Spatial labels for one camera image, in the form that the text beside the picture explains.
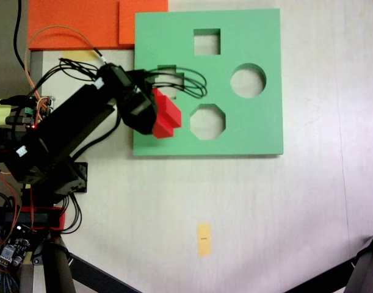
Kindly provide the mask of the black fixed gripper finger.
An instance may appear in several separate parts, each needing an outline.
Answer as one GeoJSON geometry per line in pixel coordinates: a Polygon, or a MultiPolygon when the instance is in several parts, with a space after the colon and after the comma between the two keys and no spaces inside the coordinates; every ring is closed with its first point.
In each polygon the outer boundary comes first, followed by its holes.
{"type": "Polygon", "coordinates": [[[157,110],[150,105],[137,115],[132,113],[125,114],[124,124],[143,135],[151,135],[156,119],[157,110]]]}

